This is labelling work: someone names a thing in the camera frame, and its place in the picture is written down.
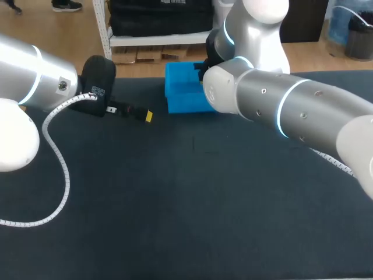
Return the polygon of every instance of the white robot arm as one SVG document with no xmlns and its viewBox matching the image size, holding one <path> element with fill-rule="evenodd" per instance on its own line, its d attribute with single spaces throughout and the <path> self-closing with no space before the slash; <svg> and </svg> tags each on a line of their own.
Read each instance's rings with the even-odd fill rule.
<svg viewBox="0 0 373 280">
<path fill-rule="evenodd" d="M 38 151 L 37 128 L 18 105 L 51 111 L 77 87 L 72 64 L 0 34 L 0 172 L 22 168 Z"/>
<path fill-rule="evenodd" d="M 207 100 L 218 112 L 265 124 L 342 161 L 373 198 L 373 104 L 289 75 L 279 35 L 288 6 L 288 0 L 236 0 L 206 42 L 200 79 Z"/>
</svg>

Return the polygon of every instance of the blue water jug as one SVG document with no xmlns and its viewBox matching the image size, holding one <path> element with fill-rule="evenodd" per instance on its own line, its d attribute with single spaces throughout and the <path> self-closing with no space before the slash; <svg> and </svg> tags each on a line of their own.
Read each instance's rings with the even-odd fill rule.
<svg viewBox="0 0 373 280">
<path fill-rule="evenodd" d="M 329 23 L 329 40 L 345 46 L 349 39 L 349 22 L 354 16 L 352 12 L 361 11 L 373 11 L 373 0 L 336 0 Z"/>
</svg>

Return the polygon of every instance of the dark gray mat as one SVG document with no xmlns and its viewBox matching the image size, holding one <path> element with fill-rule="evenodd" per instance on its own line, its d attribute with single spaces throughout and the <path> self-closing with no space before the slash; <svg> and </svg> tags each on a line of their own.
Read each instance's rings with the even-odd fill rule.
<svg viewBox="0 0 373 280">
<path fill-rule="evenodd" d="M 373 102 L 373 72 L 301 76 Z M 117 100 L 150 107 L 150 125 L 56 118 L 69 201 L 44 226 L 0 227 L 1 280 L 373 277 L 373 202 L 355 179 L 239 117 L 168 115 L 163 86 L 117 80 Z M 0 218 L 45 218 L 63 190 L 42 140 L 30 166 L 0 174 Z"/>
</svg>

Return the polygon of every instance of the wooden floor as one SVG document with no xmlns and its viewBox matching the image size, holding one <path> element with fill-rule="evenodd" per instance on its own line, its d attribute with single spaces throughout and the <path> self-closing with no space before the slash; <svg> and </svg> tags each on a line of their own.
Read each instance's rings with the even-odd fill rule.
<svg viewBox="0 0 373 280">
<path fill-rule="evenodd" d="M 81 12 L 55 13 L 50 0 L 16 0 L 23 9 L 21 16 L 0 3 L 0 32 L 71 61 L 80 73 L 91 55 L 103 55 L 92 1 L 82 2 Z M 357 62 L 340 54 L 331 56 L 324 39 L 318 43 L 284 44 L 284 49 L 292 72 L 373 69 L 373 62 Z M 203 60 L 205 56 L 204 46 L 197 45 L 186 60 Z M 164 63 L 120 65 L 118 77 L 159 77 L 164 76 L 164 68 Z"/>
</svg>

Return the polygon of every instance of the blue plastic container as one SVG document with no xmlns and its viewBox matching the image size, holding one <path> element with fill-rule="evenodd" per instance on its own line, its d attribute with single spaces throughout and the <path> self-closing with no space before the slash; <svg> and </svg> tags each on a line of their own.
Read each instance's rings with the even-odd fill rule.
<svg viewBox="0 0 373 280">
<path fill-rule="evenodd" d="M 166 64 L 165 95 L 169 114 L 215 111 L 205 97 L 198 70 L 194 70 L 194 63 L 199 62 Z"/>
</svg>

